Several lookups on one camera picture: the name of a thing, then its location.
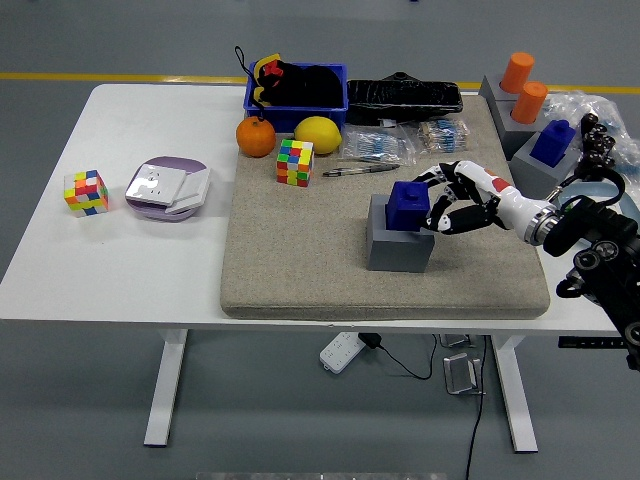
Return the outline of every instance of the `pen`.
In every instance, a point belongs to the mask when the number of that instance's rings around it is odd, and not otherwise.
[[[397,163],[385,163],[383,165],[371,165],[368,167],[346,167],[346,168],[336,168],[334,170],[329,170],[328,172],[324,172],[322,174],[323,177],[341,177],[343,175],[357,175],[359,173],[375,173],[375,172],[388,172],[390,170],[395,170],[400,165]]]

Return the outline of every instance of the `white table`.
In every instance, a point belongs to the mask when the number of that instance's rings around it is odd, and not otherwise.
[[[492,335],[514,448],[537,451],[515,347],[526,335],[617,335],[588,301],[555,296],[570,255],[557,260],[541,252],[552,300],[535,320],[330,323],[236,320],[222,312],[220,275],[243,96],[240,86],[97,87],[0,284],[0,319],[158,329],[165,347],[145,437],[150,446],[166,445],[189,329]],[[158,156],[195,159],[213,171],[206,204],[182,223],[142,219],[124,200],[136,169]],[[63,200],[63,177],[91,169],[109,189],[111,211],[78,219]]]

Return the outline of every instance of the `blue basket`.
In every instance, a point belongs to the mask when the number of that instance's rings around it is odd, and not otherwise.
[[[278,133],[290,133],[295,130],[298,124],[309,117],[327,117],[342,129],[347,118],[347,109],[349,108],[349,100],[347,97],[347,66],[341,63],[294,63],[302,68],[312,65],[321,65],[330,68],[340,79],[342,85],[342,108],[323,108],[323,107],[265,107],[264,118],[269,120],[273,128]],[[249,70],[253,72],[255,62],[249,66]],[[247,116],[259,116],[260,109],[253,105],[250,101],[253,95],[253,89],[256,87],[253,79],[247,81],[247,91],[244,95],[244,109]]]

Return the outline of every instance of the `gray felt mat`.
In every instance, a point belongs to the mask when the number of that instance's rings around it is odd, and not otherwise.
[[[371,194],[439,162],[472,160],[511,180],[485,100],[464,97],[471,148],[394,172],[322,177],[350,163],[316,155],[308,188],[277,183],[275,156],[239,154],[220,302],[239,319],[529,319],[549,293],[534,248],[496,226],[436,235],[425,273],[366,269]],[[430,192],[432,200],[441,191]]]

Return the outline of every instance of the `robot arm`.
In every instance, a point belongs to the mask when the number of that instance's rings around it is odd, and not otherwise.
[[[551,203],[569,183],[592,171],[565,180],[546,200],[532,200],[506,180],[473,162],[441,163],[414,181],[429,187],[448,183],[422,226],[445,235],[496,224],[514,230],[520,240],[543,245],[554,257],[566,253],[578,240],[591,243],[574,257],[574,268],[556,289],[562,298],[584,296],[601,306],[627,345],[629,368],[640,371],[640,237],[638,224],[619,215],[610,205],[624,193],[624,181],[612,170],[598,174],[618,187],[618,195],[603,202],[578,196],[560,208]],[[451,213],[458,200],[475,204]]]
[[[414,179],[414,182],[421,181],[426,181],[428,187],[450,182],[422,225],[445,235],[495,223],[505,230],[515,230],[520,240],[535,246],[542,243],[547,231],[541,227],[557,219],[552,203],[523,197],[509,182],[470,161],[441,163]],[[458,200],[472,200],[475,205],[445,214]]]

